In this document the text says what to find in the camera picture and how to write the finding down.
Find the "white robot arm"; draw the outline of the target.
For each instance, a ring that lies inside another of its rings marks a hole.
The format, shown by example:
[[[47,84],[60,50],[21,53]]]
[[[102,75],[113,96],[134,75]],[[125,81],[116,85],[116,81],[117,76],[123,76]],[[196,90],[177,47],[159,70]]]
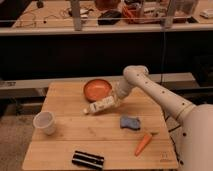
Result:
[[[119,99],[138,87],[182,127],[180,171],[213,171],[213,104],[195,105],[148,77],[146,66],[127,66],[116,85]]]

